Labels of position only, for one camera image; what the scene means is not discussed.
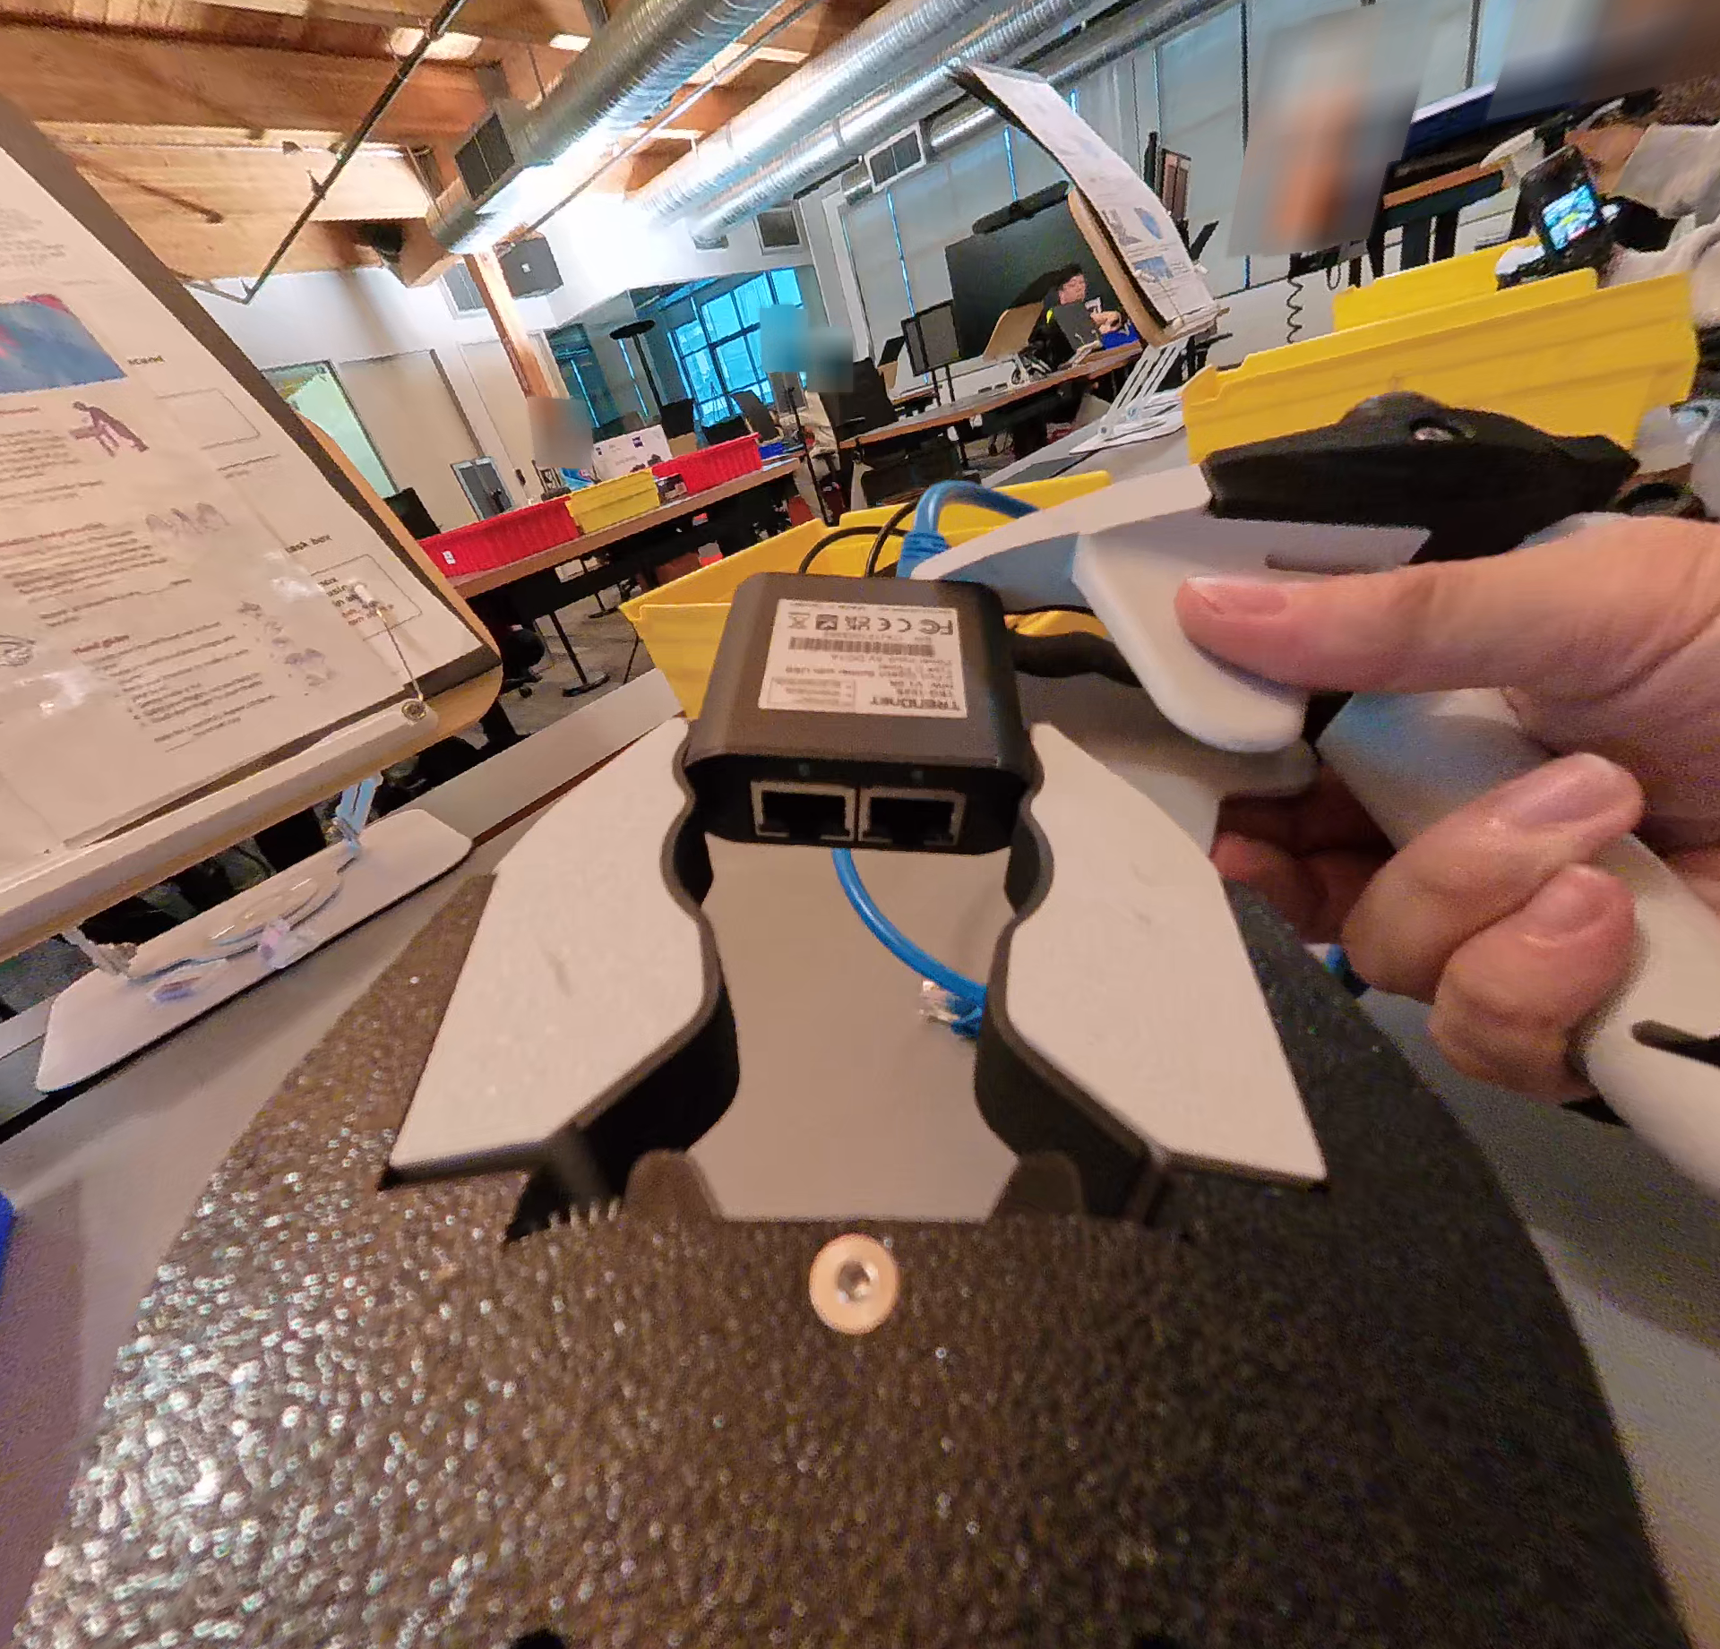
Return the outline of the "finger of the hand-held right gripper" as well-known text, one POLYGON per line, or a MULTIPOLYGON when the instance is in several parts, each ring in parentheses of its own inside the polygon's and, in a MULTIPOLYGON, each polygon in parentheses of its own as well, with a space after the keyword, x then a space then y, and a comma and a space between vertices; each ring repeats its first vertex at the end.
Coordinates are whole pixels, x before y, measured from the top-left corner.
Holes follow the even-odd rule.
POLYGON ((926 557, 914 576, 975 576, 980 564, 1005 551, 1067 568, 1079 540, 1100 537, 1207 571, 1344 573, 1407 565, 1428 547, 1429 527, 1217 516, 1207 476, 1185 466, 1005 518, 926 557))
POLYGON ((1264 568, 1260 537, 1080 537, 1073 583, 1179 730, 1228 752, 1277 752, 1302 735, 1305 695, 1235 668, 1185 632, 1175 593, 1192 576, 1287 576, 1264 568))

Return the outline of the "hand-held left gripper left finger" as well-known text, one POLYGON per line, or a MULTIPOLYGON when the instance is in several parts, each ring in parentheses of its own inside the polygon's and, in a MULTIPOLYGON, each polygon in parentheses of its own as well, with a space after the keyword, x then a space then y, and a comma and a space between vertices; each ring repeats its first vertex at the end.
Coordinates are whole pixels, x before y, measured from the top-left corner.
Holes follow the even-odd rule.
POLYGON ((523 1171, 526 1228, 725 1221, 692 1150, 732 1111, 744 1048, 688 740, 684 716, 650 728, 494 868, 386 1186, 523 1171))

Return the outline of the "black network splitter box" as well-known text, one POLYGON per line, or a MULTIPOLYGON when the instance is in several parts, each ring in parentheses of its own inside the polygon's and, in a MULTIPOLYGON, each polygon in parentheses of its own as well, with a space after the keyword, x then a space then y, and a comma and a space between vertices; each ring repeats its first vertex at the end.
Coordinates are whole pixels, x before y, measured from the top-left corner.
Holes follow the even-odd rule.
POLYGON ((1040 772, 1005 610, 971 583, 753 573, 678 763, 720 840, 998 853, 1040 772))

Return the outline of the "yellow storage bin with divider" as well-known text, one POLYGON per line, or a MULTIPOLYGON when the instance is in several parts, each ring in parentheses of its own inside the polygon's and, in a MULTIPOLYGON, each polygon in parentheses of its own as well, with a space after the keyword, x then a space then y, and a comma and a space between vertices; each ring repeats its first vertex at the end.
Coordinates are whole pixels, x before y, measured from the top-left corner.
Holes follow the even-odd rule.
MULTIPOLYGON (((1112 474, 1100 467, 1005 484, 1005 494, 1027 498, 1035 508, 1059 508, 1109 481, 1112 474)), ((717 564, 628 600, 622 613, 635 624, 656 668, 671 681, 681 710, 699 716, 732 600, 748 576, 762 571, 795 573, 808 555, 812 555, 812 573, 858 580, 871 565, 869 557, 878 532, 896 525, 896 534, 885 540, 885 551, 880 551, 871 565, 871 571, 889 573, 900 555, 900 534, 914 525, 914 509, 915 498, 903 498, 850 509, 834 527, 825 522, 792 525, 744 551, 725 555, 717 564)), ((1002 525, 1007 525, 1005 516, 960 498, 947 501, 938 518, 938 529, 953 547, 994 532, 1002 525)), ((1107 639, 1107 627, 1087 610, 1010 610, 1007 624, 1026 639, 1059 639, 1070 632, 1107 639)))

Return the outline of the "wooden office desk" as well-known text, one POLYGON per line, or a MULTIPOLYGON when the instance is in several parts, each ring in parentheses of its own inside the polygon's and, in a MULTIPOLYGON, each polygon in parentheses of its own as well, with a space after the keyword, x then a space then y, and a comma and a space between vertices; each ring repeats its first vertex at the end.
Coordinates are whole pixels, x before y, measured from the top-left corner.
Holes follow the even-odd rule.
POLYGON ((696 557, 710 543, 717 555, 732 555, 787 529, 790 498, 799 497, 802 476, 808 476, 808 459, 783 458, 759 472, 725 479, 688 498, 665 501, 577 540, 527 551, 494 568, 459 573, 452 585, 470 604, 480 600, 506 601, 509 613, 523 624, 547 618, 552 639, 577 673, 576 688, 596 691, 610 677, 589 677, 583 673, 568 627, 561 627, 561 610, 618 585, 656 587, 663 565, 696 557))
POLYGON ((1129 375, 1137 360, 1148 354, 1144 342, 1104 347, 1090 360, 1065 366, 1061 371, 1019 381, 1014 387, 982 391, 942 410, 915 412, 889 427, 850 435, 837 442, 840 454, 864 463, 893 458, 896 452, 933 442, 963 445, 968 438, 1014 433, 1016 421, 1045 423, 1056 410, 1076 410, 1100 384, 1129 375))

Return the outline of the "person's right hand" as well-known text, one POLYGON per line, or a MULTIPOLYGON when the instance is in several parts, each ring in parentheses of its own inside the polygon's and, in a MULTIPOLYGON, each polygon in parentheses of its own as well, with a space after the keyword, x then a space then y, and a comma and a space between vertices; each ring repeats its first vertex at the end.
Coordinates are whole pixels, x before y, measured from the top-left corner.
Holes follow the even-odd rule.
POLYGON ((1632 892, 1597 868, 1644 840, 1717 910, 1717 527, 1623 518, 1499 557, 1309 585, 1186 580, 1190 642, 1309 691, 1496 688, 1553 752, 1390 848, 1324 770, 1228 799, 1222 878, 1370 988, 1429 1006, 1444 1059, 1538 1102, 1599 1111, 1571 1052, 1623 981, 1632 892))

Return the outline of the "long yellow storage bin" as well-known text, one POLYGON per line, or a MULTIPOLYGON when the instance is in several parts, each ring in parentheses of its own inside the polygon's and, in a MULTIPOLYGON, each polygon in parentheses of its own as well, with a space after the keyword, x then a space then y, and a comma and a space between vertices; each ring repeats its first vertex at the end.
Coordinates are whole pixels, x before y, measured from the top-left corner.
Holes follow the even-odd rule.
POLYGON ((1502 264, 1513 272, 1538 258, 1538 243, 1496 243, 1463 255, 1404 267, 1363 286, 1347 286, 1333 299, 1333 329, 1348 332, 1488 299, 1502 283, 1502 264))
POLYGON ((1689 395, 1697 347, 1687 275, 1599 286, 1576 269, 1202 371, 1181 394, 1186 452, 1333 427, 1384 394, 1633 452, 1643 421, 1689 395))

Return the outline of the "white board stand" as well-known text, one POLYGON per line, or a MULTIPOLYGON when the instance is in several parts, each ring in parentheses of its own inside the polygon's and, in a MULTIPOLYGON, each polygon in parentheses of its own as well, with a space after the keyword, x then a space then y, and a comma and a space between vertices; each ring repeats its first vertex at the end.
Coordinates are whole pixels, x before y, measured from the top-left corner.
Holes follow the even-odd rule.
POLYGON ((337 840, 113 957, 54 999, 33 1088, 97 1080, 456 871, 470 837, 431 812, 372 820, 376 777, 346 790, 337 840))
POLYGON ((1222 334, 1213 327, 1185 334, 1137 360, 1115 402, 1093 423, 1065 438, 1067 454, 1158 441, 1185 430, 1181 391, 1222 334))

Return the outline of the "large black screen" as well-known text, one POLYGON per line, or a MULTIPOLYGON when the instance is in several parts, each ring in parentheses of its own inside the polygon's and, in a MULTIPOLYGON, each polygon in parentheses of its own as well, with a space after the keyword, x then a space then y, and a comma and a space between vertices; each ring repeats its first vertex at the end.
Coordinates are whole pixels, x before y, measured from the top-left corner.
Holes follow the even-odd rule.
POLYGON ((1059 267, 1080 267, 1097 275, 1087 243, 1067 204, 1010 221, 989 233, 968 233, 943 248, 953 286, 953 314, 966 354, 987 347, 998 320, 1023 294, 1040 303, 1047 283, 1034 286, 1059 267))

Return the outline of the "black office chair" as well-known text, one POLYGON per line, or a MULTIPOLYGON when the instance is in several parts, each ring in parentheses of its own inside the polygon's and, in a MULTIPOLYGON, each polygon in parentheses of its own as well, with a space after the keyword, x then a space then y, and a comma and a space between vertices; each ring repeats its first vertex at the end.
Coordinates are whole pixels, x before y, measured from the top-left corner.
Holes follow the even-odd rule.
POLYGON ((818 405, 830 427, 830 459, 846 472, 855 438, 896 423, 896 405, 882 373, 869 354, 858 356, 837 381, 843 387, 818 391, 818 405))

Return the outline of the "wooden instruction board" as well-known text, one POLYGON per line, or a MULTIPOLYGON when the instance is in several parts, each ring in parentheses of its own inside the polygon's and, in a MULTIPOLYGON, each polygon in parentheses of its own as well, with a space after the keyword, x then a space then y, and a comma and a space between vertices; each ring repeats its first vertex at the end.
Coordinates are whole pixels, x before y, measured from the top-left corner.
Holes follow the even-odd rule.
POLYGON ((1087 248, 1148 346, 1217 327, 1221 307, 1174 215, 1051 81, 994 64, 959 64, 953 81, 1061 168, 1087 248))

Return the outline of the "red storage bin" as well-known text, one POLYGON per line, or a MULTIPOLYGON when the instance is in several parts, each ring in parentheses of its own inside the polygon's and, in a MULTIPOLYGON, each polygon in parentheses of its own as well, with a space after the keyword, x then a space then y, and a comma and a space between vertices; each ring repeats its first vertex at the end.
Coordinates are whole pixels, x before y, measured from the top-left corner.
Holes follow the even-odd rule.
POLYGON ((466 580, 576 537, 582 537, 582 525, 568 498, 547 498, 424 534, 418 547, 446 580, 466 580))
POLYGON ((665 498, 700 497, 762 467, 759 438, 738 435, 711 445, 653 463, 653 479, 665 498))

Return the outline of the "large window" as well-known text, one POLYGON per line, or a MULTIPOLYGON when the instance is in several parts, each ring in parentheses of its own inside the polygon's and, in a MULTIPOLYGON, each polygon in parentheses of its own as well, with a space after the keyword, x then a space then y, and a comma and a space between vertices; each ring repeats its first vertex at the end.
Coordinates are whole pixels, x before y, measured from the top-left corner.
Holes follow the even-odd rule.
POLYGON ((777 307, 805 307, 805 281, 795 267, 703 278, 656 301, 653 317, 700 423, 738 416, 741 391, 762 405, 777 399, 762 366, 759 334, 766 311, 777 307))

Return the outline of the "small yellow storage bin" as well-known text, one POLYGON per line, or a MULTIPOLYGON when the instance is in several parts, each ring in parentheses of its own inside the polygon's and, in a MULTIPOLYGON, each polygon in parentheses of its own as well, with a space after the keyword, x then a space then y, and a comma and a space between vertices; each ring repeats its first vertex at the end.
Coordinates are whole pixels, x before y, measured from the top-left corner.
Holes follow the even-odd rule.
POLYGON ((640 518, 663 505, 656 467, 646 466, 612 479, 598 479, 570 490, 564 505, 577 534, 596 534, 615 525, 640 518))

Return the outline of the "silver air duct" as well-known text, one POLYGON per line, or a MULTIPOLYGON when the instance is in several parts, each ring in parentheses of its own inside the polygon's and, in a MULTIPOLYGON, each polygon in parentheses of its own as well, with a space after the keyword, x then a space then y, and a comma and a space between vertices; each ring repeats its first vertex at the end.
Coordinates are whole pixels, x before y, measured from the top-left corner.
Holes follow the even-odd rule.
POLYGON ((953 89, 953 68, 1010 64, 1123 0, 893 0, 799 67, 628 197, 635 215, 688 221, 696 244, 787 200, 907 130, 953 89))
POLYGON ((499 99, 456 151, 459 179, 428 215, 450 253, 492 248, 558 197, 577 144, 607 144, 650 116, 720 48, 784 0, 622 0, 537 99, 499 99))

